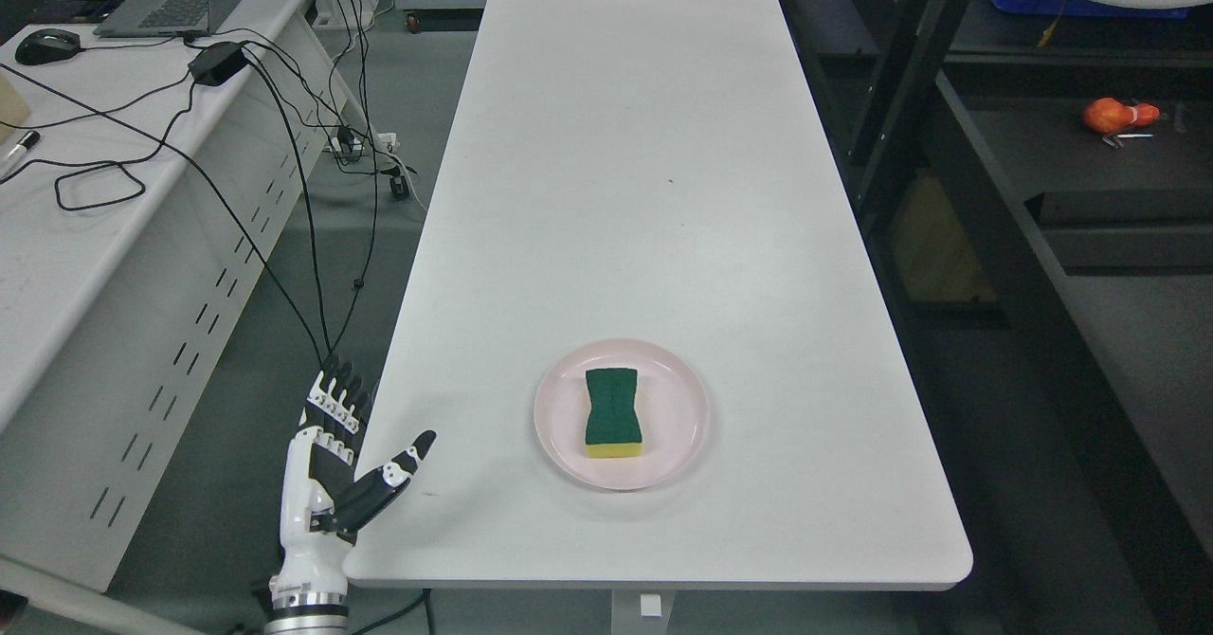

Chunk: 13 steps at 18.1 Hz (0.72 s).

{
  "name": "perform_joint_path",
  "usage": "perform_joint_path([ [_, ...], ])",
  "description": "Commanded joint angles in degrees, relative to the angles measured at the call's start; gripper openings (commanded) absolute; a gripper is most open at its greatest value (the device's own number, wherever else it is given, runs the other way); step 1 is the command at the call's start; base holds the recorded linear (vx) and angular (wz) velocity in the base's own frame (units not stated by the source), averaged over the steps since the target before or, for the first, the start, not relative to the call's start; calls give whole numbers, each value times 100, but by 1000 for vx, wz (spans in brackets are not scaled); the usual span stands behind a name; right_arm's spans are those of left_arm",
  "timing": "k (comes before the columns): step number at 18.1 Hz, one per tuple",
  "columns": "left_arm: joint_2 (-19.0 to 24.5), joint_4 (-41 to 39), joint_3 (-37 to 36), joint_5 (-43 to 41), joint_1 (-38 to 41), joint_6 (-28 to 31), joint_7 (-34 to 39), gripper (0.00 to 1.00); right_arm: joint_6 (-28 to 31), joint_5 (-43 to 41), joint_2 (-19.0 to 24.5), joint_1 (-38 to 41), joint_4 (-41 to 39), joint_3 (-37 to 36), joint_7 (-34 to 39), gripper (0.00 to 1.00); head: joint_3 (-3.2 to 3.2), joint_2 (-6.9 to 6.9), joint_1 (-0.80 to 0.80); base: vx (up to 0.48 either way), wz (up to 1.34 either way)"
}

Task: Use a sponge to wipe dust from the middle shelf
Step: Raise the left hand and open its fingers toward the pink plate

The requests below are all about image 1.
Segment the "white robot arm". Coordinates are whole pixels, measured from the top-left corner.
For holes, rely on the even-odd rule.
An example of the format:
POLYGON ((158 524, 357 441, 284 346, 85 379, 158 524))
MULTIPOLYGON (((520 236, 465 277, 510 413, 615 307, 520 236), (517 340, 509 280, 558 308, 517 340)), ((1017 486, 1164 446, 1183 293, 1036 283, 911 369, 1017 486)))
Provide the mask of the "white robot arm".
POLYGON ((274 600, 263 634, 348 634, 346 593, 295 593, 274 600))

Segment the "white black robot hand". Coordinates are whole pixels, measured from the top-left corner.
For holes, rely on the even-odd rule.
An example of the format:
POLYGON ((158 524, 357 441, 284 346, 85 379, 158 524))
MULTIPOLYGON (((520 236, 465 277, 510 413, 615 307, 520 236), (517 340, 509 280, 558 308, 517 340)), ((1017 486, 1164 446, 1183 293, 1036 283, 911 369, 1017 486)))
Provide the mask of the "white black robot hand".
POLYGON ((329 355, 287 444, 279 510, 284 557, 268 584, 269 612, 274 600, 295 593, 348 596, 343 562, 358 533, 408 489, 434 446, 437 433, 426 429, 391 461, 355 475, 371 412, 361 375, 329 355))

